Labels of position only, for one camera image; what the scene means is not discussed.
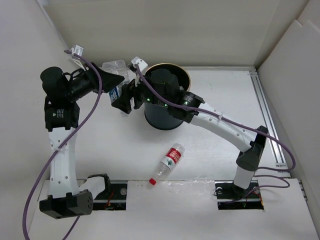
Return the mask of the clear bottle red label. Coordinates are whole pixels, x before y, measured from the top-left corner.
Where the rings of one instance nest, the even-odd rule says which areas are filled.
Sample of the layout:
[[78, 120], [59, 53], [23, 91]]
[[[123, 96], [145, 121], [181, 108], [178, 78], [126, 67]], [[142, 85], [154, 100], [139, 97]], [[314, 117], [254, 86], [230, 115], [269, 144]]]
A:
[[159, 161], [148, 182], [152, 186], [155, 186], [159, 181], [165, 180], [181, 160], [184, 152], [185, 147], [179, 143], [175, 143]]

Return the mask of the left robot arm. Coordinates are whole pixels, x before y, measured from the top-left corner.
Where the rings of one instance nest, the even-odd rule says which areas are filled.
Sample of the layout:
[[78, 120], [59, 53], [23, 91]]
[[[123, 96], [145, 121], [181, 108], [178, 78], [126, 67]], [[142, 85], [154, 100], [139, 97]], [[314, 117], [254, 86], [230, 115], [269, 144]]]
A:
[[80, 107], [77, 100], [91, 92], [108, 93], [125, 78], [93, 63], [72, 73], [52, 66], [40, 74], [40, 79], [46, 93], [45, 128], [55, 156], [50, 162], [47, 198], [39, 202], [39, 210], [54, 219], [90, 215], [94, 199], [107, 198], [112, 189], [105, 173], [91, 175], [84, 184], [78, 185], [75, 148]]

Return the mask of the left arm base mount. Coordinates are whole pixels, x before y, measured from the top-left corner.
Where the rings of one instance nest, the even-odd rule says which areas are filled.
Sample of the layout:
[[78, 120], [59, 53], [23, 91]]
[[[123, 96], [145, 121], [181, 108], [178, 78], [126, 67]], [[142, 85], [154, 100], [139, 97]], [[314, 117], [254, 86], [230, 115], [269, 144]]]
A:
[[91, 192], [92, 197], [87, 201], [90, 211], [124, 211], [127, 202], [128, 182], [111, 181], [106, 173], [94, 174], [87, 177], [79, 186], [79, 191]]

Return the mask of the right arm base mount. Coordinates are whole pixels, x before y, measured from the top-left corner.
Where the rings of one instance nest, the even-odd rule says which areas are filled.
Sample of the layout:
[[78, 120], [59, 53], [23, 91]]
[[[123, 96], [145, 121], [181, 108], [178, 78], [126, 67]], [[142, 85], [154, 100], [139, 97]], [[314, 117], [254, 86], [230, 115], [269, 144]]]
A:
[[247, 189], [242, 189], [232, 181], [216, 181], [213, 195], [217, 199], [218, 210], [264, 210], [264, 203], [257, 180], [252, 180]]

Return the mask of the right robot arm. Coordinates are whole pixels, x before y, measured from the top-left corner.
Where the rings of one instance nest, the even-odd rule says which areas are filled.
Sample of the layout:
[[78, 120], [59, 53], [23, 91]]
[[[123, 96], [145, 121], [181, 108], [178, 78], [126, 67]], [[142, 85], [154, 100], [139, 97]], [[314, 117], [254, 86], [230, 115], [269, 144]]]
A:
[[249, 192], [266, 144], [268, 129], [247, 130], [223, 119], [203, 98], [189, 91], [191, 78], [181, 67], [159, 64], [142, 76], [123, 81], [110, 93], [111, 105], [129, 114], [144, 106], [147, 122], [159, 130], [173, 130], [182, 123], [206, 129], [233, 144], [239, 155], [231, 191], [237, 197]]

